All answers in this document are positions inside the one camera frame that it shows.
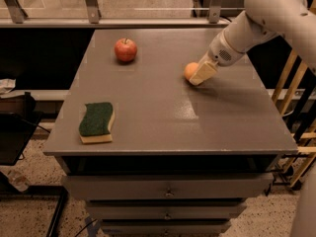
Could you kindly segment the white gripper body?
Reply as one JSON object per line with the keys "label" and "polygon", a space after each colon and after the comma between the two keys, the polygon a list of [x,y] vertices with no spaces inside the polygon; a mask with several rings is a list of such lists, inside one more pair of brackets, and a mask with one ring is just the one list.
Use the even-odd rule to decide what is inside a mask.
{"label": "white gripper body", "polygon": [[229,44],[224,32],[217,34],[211,41],[207,54],[213,61],[216,61],[219,66],[230,66],[244,55],[243,52],[235,50]]}

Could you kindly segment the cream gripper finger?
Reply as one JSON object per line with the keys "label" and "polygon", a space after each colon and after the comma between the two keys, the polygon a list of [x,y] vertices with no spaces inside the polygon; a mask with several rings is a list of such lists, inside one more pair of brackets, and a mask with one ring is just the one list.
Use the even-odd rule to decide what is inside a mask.
{"label": "cream gripper finger", "polygon": [[202,65],[198,65],[196,62],[192,64],[192,72],[189,76],[189,82],[195,86],[210,79],[217,73],[216,62],[205,62]]}

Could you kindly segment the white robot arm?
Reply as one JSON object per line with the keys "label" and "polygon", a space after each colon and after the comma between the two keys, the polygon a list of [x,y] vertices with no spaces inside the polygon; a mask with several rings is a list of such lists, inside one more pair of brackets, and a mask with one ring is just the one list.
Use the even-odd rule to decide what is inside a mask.
{"label": "white robot arm", "polygon": [[230,66],[252,47],[277,36],[294,49],[307,67],[316,70],[316,15],[306,0],[244,0],[244,10],[211,41],[202,59],[185,74],[193,85]]}

